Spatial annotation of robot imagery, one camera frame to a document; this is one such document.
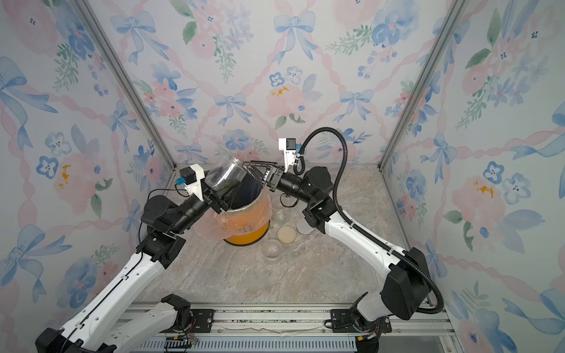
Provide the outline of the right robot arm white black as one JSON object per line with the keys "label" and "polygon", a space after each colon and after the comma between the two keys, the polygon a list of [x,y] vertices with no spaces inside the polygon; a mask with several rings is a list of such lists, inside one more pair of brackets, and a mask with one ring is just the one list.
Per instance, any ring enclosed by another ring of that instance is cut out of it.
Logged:
{"label": "right robot arm white black", "polygon": [[436,314],[443,310],[443,297],[431,279],[423,253],[390,244],[337,206],[331,197],[336,183],[327,168],[316,166],[297,176],[275,163],[252,161],[244,163],[244,167],[264,187],[304,202],[303,215],[311,227],[342,242],[383,278],[381,289],[364,294],[352,306],[353,319],[375,322],[397,316],[409,320],[415,313]]}

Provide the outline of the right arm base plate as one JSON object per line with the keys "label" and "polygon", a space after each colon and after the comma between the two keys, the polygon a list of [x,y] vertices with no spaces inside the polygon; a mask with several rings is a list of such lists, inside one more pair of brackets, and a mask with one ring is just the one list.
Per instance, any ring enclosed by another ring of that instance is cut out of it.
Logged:
{"label": "right arm base plate", "polygon": [[330,318],[325,321],[325,328],[334,333],[355,333],[359,335],[377,335],[392,332],[391,321],[388,316],[369,322],[354,310],[332,309]]}

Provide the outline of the grey metal jar lid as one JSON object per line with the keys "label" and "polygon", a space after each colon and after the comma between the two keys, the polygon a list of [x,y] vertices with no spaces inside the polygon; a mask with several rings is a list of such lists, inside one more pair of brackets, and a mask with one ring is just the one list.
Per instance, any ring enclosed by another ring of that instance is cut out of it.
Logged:
{"label": "grey metal jar lid", "polygon": [[296,223],[297,232],[302,235],[309,235],[315,231],[315,228],[310,226],[305,219],[300,219]]}

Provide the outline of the beige jar lid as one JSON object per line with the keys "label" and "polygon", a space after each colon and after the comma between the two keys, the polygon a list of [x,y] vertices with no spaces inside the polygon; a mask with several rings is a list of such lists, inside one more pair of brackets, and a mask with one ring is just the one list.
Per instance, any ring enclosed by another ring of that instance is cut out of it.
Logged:
{"label": "beige jar lid", "polygon": [[290,226],[283,226],[277,232],[278,240],[283,244],[293,243],[297,239],[297,231]]}

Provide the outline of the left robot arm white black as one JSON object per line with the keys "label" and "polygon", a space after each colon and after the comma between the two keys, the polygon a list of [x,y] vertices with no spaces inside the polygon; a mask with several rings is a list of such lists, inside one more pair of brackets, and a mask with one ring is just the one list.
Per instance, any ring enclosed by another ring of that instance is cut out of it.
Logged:
{"label": "left robot arm white black", "polygon": [[38,352],[131,352],[167,329],[186,334],[197,320],[188,300],[175,294],[162,298],[147,313],[117,327],[115,324],[138,295],[175,261],[185,245],[182,234],[208,210],[228,209],[238,180],[210,186],[197,182],[199,197],[182,204],[164,195],[151,197],[141,217],[147,235],[116,277],[96,298],[60,329],[45,329],[36,339]]}

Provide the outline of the glass jar with tea leaves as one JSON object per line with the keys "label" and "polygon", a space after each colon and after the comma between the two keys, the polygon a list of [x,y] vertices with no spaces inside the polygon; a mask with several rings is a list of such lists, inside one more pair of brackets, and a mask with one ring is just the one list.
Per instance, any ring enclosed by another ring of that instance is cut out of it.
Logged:
{"label": "glass jar with tea leaves", "polygon": [[287,221],[288,212],[286,210],[276,209],[273,210],[272,219],[275,222],[284,223]]}

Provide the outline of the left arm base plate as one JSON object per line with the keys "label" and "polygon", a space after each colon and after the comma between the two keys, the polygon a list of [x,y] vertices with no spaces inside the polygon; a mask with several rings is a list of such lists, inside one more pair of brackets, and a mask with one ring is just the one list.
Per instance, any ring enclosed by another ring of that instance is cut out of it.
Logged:
{"label": "left arm base plate", "polygon": [[188,333],[211,333],[215,313],[213,309],[191,309]]}

